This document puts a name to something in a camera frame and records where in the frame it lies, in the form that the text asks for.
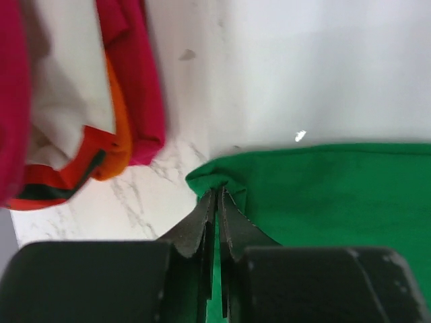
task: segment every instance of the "magenta fabric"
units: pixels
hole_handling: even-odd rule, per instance
[[[0,206],[22,187],[30,134],[30,64],[19,1],[0,2]]]
[[[103,42],[123,91],[133,153],[149,165],[166,140],[164,104],[141,0],[97,0]]]

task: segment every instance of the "gray spot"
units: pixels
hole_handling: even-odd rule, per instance
[[[196,53],[193,52],[191,49],[186,49],[178,60],[179,61],[191,61],[192,59],[195,59],[195,58],[196,58]]]

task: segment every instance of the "dark green stripe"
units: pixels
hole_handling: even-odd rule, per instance
[[[47,201],[55,199],[69,200],[91,176],[92,172],[103,162],[106,152],[100,150],[90,162],[86,172],[83,174],[77,185],[71,190],[55,188],[46,184],[27,184],[24,190],[16,197],[20,200]]]

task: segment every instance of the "folded green cloth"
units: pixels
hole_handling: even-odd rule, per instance
[[[431,145],[361,143],[221,157],[187,182],[226,186],[240,210],[285,246],[388,246],[431,303]],[[220,259],[207,322],[222,322]]]

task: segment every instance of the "orange cloth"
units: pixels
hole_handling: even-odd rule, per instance
[[[103,159],[102,164],[93,173],[93,178],[97,180],[108,180],[109,178],[121,174],[129,165],[132,154],[132,136],[127,107],[112,64],[106,55],[105,58],[112,103],[115,111],[115,126],[117,133],[112,149],[106,152],[106,157]]]

